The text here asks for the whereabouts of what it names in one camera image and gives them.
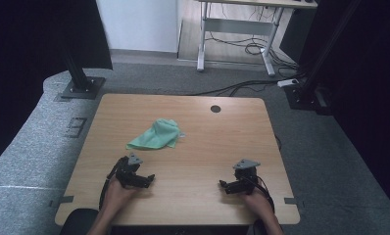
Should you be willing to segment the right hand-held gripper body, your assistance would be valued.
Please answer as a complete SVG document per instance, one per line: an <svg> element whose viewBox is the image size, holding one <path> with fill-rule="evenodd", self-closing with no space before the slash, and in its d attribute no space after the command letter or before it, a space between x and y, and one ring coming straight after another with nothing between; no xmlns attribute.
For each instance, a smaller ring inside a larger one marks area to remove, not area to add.
<svg viewBox="0 0 390 235"><path fill-rule="evenodd" d="M258 184L257 167L259 162L242 159L233 166L234 176L237 182L242 185L240 192L250 195Z"/></svg>

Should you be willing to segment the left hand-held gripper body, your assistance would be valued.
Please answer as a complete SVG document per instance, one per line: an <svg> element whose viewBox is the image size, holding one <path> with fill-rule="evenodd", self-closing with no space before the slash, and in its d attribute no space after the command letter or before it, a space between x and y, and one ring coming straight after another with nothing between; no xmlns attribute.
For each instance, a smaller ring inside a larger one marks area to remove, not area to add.
<svg viewBox="0 0 390 235"><path fill-rule="evenodd" d="M136 171L140 168L142 163L143 161L133 153L131 153L129 157L124 156L119 159L117 163L116 178L123 188L131 186L131 183L140 182L136 179Z"/></svg>

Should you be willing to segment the green cloth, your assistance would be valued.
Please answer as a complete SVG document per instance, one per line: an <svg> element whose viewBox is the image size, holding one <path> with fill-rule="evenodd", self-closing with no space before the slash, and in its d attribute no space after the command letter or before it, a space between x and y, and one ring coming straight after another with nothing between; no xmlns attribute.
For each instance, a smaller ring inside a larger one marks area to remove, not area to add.
<svg viewBox="0 0 390 235"><path fill-rule="evenodd" d="M128 150L159 150L165 147L174 148L179 138L186 134L181 131L173 119L158 118L145 132L128 142Z"/></svg>

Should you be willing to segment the person's right hand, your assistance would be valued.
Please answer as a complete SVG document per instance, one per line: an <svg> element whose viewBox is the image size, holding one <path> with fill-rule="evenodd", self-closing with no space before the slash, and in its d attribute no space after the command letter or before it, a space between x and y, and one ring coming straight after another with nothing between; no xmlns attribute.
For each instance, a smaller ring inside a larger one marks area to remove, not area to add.
<svg viewBox="0 0 390 235"><path fill-rule="evenodd" d="M259 218L268 219L274 216L270 202L260 190L254 190L251 194L241 194L240 198L247 208Z"/></svg>

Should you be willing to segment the person's left hand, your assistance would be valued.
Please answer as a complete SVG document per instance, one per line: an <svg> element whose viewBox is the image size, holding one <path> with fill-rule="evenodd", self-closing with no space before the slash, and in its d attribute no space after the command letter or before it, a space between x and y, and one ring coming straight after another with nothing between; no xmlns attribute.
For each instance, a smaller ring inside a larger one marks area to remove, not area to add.
<svg viewBox="0 0 390 235"><path fill-rule="evenodd" d="M123 188L115 177L112 178L109 181L109 186L105 193L101 212L103 214L116 215L139 191L140 189L135 187Z"/></svg>

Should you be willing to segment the grey tape strip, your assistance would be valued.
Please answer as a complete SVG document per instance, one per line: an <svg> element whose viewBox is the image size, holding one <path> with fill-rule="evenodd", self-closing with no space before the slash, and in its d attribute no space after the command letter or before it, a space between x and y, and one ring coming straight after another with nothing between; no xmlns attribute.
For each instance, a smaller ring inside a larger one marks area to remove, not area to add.
<svg viewBox="0 0 390 235"><path fill-rule="evenodd" d="M60 204L72 203L72 202L73 202L73 196L63 196L57 200L51 200L49 203L49 207L58 208Z"/></svg>
<svg viewBox="0 0 390 235"><path fill-rule="evenodd" d="M297 198L284 198L286 205L296 205L298 208L304 207L304 201L298 200Z"/></svg>

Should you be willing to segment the grey floor socket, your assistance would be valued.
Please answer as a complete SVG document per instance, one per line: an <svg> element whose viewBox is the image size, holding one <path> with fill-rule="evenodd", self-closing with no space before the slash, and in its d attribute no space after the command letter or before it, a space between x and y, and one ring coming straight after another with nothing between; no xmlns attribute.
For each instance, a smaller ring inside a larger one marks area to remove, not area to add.
<svg viewBox="0 0 390 235"><path fill-rule="evenodd" d="M86 117L73 117L64 133L65 137L69 138L78 138L86 124Z"/></svg>

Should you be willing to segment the black metal stand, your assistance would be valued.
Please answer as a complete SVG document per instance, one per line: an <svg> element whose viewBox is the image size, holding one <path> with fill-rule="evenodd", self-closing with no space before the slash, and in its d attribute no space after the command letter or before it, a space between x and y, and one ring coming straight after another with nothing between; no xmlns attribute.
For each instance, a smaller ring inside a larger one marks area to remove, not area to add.
<svg viewBox="0 0 390 235"><path fill-rule="evenodd" d="M302 85L284 88L291 109L313 111L320 108L320 101L323 99L317 96L317 86L322 66L327 62L360 2L361 0L320 0L311 26L311 38L305 43L304 53L307 59L300 66L300 72L306 80Z"/></svg>
<svg viewBox="0 0 390 235"><path fill-rule="evenodd" d="M61 54L71 76L71 81L60 94L62 99L89 99L94 100L103 87L105 78L87 76L82 67L75 61L72 52L65 44L61 44Z"/></svg>

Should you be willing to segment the white power strip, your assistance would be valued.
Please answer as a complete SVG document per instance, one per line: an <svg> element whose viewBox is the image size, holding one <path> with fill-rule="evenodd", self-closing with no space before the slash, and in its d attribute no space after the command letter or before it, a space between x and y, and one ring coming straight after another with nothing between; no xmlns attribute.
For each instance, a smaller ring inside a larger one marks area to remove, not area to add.
<svg viewBox="0 0 390 235"><path fill-rule="evenodd" d="M277 86L280 88L286 87L286 86L292 86L292 85L299 85L299 84L300 84L300 82L296 78L284 79L284 80L277 81Z"/></svg>

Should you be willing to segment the black curtain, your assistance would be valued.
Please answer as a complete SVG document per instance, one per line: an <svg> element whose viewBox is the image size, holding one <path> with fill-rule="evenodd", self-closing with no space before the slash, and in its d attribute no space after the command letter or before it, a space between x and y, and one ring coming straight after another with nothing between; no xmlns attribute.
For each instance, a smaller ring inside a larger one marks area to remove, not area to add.
<svg viewBox="0 0 390 235"><path fill-rule="evenodd" d="M112 67L96 0L0 0L0 156L46 78Z"/></svg>
<svg viewBox="0 0 390 235"><path fill-rule="evenodd" d="M303 95L328 108L390 200L390 0L317 0Z"/></svg>

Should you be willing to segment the white frame desk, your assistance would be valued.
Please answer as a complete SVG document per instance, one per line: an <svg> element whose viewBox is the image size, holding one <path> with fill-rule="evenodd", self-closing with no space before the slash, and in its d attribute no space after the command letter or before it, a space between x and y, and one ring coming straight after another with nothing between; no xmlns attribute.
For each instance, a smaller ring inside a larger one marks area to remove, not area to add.
<svg viewBox="0 0 390 235"><path fill-rule="evenodd" d="M266 71L270 77L275 76L275 71L269 56L269 50L278 30L278 26L286 8L290 9L316 9L315 0L197 0L201 3L201 36L198 47L197 71L205 68L205 36L207 32L222 32L235 34L252 34L267 36L268 42L260 54L264 61ZM215 19L208 16L210 5L213 3L239 6L273 7L274 19L270 23Z"/></svg>

